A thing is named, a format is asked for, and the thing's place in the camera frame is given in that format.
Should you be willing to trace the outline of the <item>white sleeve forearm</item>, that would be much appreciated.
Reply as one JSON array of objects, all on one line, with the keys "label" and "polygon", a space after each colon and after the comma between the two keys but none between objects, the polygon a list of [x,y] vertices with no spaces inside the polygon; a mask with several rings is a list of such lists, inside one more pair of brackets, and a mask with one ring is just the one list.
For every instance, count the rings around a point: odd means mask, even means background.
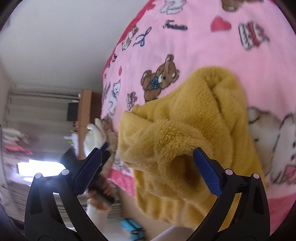
[{"label": "white sleeve forearm", "polygon": [[110,207],[101,200],[89,199],[86,213],[101,233],[105,233]]}]

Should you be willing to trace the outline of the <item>person's left hand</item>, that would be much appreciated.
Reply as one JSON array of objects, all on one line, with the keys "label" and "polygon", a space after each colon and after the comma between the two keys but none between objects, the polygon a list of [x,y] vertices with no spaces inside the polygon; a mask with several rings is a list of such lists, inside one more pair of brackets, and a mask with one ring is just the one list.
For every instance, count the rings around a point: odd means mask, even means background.
[{"label": "person's left hand", "polygon": [[109,184],[108,180],[104,176],[100,176],[99,180],[101,181],[101,187],[99,192],[94,187],[88,189],[88,201],[89,204],[95,207],[98,210],[108,211],[110,205],[106,203],[102,196],[110,196],[113,194],[113,189]]}]

